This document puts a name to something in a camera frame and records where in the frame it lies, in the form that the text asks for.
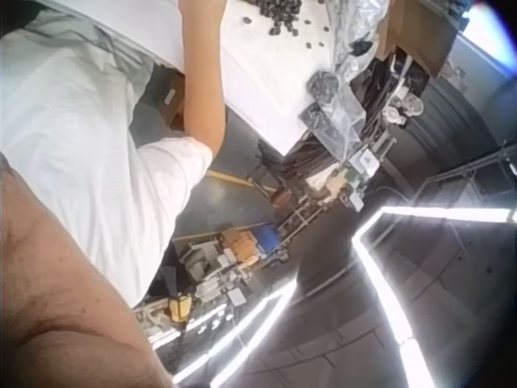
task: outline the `led light strip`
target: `led light strip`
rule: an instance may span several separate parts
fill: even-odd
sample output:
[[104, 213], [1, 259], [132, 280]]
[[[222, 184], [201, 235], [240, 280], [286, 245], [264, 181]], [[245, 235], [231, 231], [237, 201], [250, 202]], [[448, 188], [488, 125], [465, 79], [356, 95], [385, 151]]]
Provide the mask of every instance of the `led light strip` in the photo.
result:
[[242, 364], [242, 362], [244, 362], [244, 360], [250, 355], [251, 351], [256, 348], [259, 343], [266, 337], [275, 321], [284, 311], [289, 300], [291, 299], [291, 296], [294, 294], [295, 289], [296, 280], [292, 280], [282, 289], [279, 289], [277, 292], [273, 293], [271, 296], [265, 297], [241, 322], [237, 324], [237, 326], [232, 331], [228, 332], [225, 336], [223, 336], [223, 338], [219, 339], [208, 352], [201, 355], [185, 369], [175, 374], [172, 377], [172, 382], [174, 384], [182, 382], [185, 378], [189, 377], [196, 370], [205, 365], [211, 358], [230, 345], [233, 340], [235, 340], [237, 336], [240, 335], [259, 316], [259, 314], [266, 308], [266, 305], [270, 300], [279, 297], [280, 299], [277, 302], [275, 309], [267, 316], [262, 326], [255, 332], [254, 336], [250, 340], [250, 343], [244, 347], [238, 353], [238, 355], [232, 361], [230, 361], [228, 365], [226, 365], [223, 371], [216, 376], [217, 381], [212, 382], [212, 384], [222, 384], [224, 381], [226, 381], [226, 379], [228, 379]]
[[359, 228], [352, 238], [359, 260], [364, 266], [370, 281], [376, 289], [377, 295], [385, 311], [386, 318], [393, 332], [393, 336], [399, 345], [402, 365], [406, 372], [409, 388], [435, 388], [426, 361], [423, 357], [417, 340], [413, 337], [411, 325], [397, 300], [395, 292], [391, 289], [382, 272], [376, 265], [361, 238], [380, 220], [383, 214], [396, 214], [400, 216], [443, 218], [458, 221], [517, 223], [517, 209], [468, 209], [468, 208], [416, 208], [409, 206], [385, 206], [375, 213], [366, 223]]
[[[227, 306], [226, 303], [223, 303], [222, 305], [216, 307], [215, 309], [213, 309], [212, 311], [203, 315], [202, 317], [198, 318], [197, 320], [195, 320], [191, 323], [188, 323], [187, 331], [194, 330], [198, 326], [207, 322], [210, 318], [213, 318], [215, 315], [217, 315], [221, 311], [223, 311], [226, 308], [226, 306]], [[170, 329], [169, 331], [164, 331], [163, 333], [158, 333], [158, 334], [152, 335], [151, 337], [149, 337], [149, 342], [151, 343], [151, 347], [153, 348], [153, 350], [156, 350], [156, 349], [160, 348], [161, 346], [166, 345], [169, 342], [176, 340], [180, 336], [181, 336], [180, 331], [177, 331], [176, 329]]]
[[275, 306], [275, 309], [271, 312], [271, 314], [266, 318], [266, 321], [262, 324], [262, 326], [255, 332], [253, 337], [250, 339], [250, 342], [247, 346], [245, 346], [226, 366], [225, 368], [217, 374], [212, 382], [210, 383], [210, 388], [219, 388], [226, 380], [228, 380], [232, 374], [246, 361], [248, 356], [253, 352], [255, 348], [263, 341], [266, 337], [269, 330], [273, 327], [276, 320], [280, 317], [280, 315], [284, 312], [287, 307], [289, 301], [291, 300], [292, 295], [296, 289], [296, 282], [293, 281], [288, 285], [285, 289], [283, 296], [279, 299], [278, 303]]

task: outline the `cardboard box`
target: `cardboard box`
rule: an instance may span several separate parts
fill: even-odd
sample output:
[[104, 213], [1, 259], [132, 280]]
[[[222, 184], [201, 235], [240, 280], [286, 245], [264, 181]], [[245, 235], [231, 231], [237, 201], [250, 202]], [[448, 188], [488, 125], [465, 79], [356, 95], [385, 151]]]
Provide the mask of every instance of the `cardboard box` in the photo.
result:
[[432, 77], [437, 77], [451, 52], [458, 30], [445, 15], [420, 0], [392, 0], [380, 24], [377, 58], [399, 47]]

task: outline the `clear plastic bag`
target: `clear plastic bag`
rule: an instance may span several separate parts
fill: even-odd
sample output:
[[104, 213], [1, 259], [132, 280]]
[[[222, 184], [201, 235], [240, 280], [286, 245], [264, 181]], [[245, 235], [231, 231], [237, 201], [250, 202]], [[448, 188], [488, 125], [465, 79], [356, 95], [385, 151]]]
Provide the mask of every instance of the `clear plastic bag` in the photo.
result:
[[300, 118], [332, 156], [344, 162], [360, 144], [358, 133], [364, 126], [366, 112], [351, 88], [334, 73], [315, 73], [307, 87], [316, 103], [305, 109]]
[[335, 34], [334, 71], [350, 82], [375, 56], [377, 26], [386, 16], [389, 0], [327, 0]]
[[366, 112], [348, 83], [366, 70], [379, 44], [376, 33], [389, 0], [327, 0], [334, 29], [334, 69], [319, 71], [307, 82], [316, 103], [300, 115], [317, 139], [340, 162], [360, 144]]

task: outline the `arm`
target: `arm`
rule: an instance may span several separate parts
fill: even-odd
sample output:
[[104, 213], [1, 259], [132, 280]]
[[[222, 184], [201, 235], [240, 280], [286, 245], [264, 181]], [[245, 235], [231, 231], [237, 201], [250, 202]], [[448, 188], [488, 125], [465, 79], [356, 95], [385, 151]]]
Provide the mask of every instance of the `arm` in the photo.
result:
[[168, 387], [132, 311], [2, 157], [2, 382]]
[[215, 157], [225, 137], [221, 20], [226, 0], [180, 0], [185, 52], [185, 132]]

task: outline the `white tablecloth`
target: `white tablecloth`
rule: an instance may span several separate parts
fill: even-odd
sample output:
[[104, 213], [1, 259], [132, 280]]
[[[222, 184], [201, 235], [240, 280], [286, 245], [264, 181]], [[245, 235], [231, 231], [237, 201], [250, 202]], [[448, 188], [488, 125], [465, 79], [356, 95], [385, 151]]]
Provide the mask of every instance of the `white tablecloth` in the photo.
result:
[[[181, 14], [177, 0], [39, 0], [52, 8], [95, 21], [164, 65], [183, 69]], [[242, 21], [245, 16], [253, 22]], [[294, 37], [284, 28], [269, 36], [272, 20], [259, 9], [229, 0], [221, 28], [226, 103], [282, 155], [305, 132], [298, 115], [311, 103], [305, 83], [331, 63], [333, 37], [326, 6], [304, 0]]]

